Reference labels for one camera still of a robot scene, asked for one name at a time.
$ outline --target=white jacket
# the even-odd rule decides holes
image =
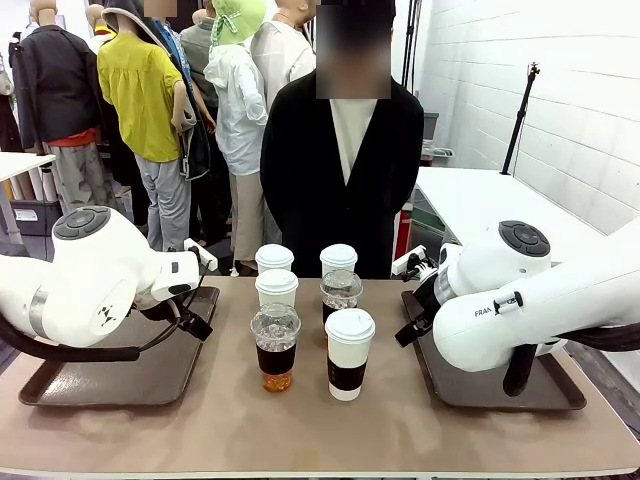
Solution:
[[[285,85],[316,68],[316,55],[304,35],[275,20],[264,22],[255,34],[251,56],[264,77],[268,111]]]
[[[204,76],[218,94],[216,140],[229,171],[259,172],[267,107],[264,80],[249,50],[241,44],[211,47]]]

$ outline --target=dark blazer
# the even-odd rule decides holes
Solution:
[[[262,146],[264,195],[293,251],[293,271],[320,277],[320,252],[346,243],[363,278],[389,278],[395,215],[418,175],[424,112],[395,81],[379,100],[344,184],[329,100],[316,99],[313,72],[280,91]]]
[[[102,94],[96,56],[87,43],[57,25],[47,25],[37,28],[20,45],[26,78],[22,78],[17,61],[13,75],[24,148],[34,145],[34,126],[43,142],[99,126]],[[35,119],[29,115],[23,87],[30,90]]]

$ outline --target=cup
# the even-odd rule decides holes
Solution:
[[[322,278],[322,323],[337,310],[356,308],[362,295],[362,280],[349,270],[332,270]]]
[[[298,277],[289,270],[267,270],[256,278],[256,290],[261,307],[268,303],[284,303],[293,307],[296,303],[297,289]]]
[[[358,254],[353,247],[338,243],[320,252],[322,277],[333,270],[349,270],[353,272],[358,261]]]
[[[332,313],[325,324],[329,337],[329,391],[343,402],[360,395],[376,324],[364,310],[348,308]]]
[[[256,253],[256,263],[258,264],[258,273],[276,268],[291,270],[293,253],[282,245],[264,245]]]
[[[262,386],[269,392],[283,392],[291,386],[300,318],[289,305],[269,303],[251,320],[256,340]]]

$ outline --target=yellow shirt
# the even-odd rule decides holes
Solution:
[[[98,53],[104,99],[118,112],[120,135],[129,148],[151,162],[180,157],[171,125],[173,89],[182,75],[167,53],[131,33],[121,33]]]

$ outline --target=tray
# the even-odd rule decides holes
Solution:
[[[402,293],[409,318],[415,318],[422,307],[409,291]],[[454,407],[500,411],[569,411],[580,410],[587,400],[553,357],[536,357],[526,388],[517,397],[502,391],[507,366],[485,372],[469,373],[450,365],[438,352],[432,333],[416,342],[419,357],[424,357],[434,393]]]
[[[200,288],[190,310],[211,323],[220,290]],[[142,345],[167,322],[133,311],[97,347]],[[20,391],[22,403],[41,407],[131,407],[175,402],[184,392],[202,342],[178,329],[135,362],[60,363],[45,361]]]

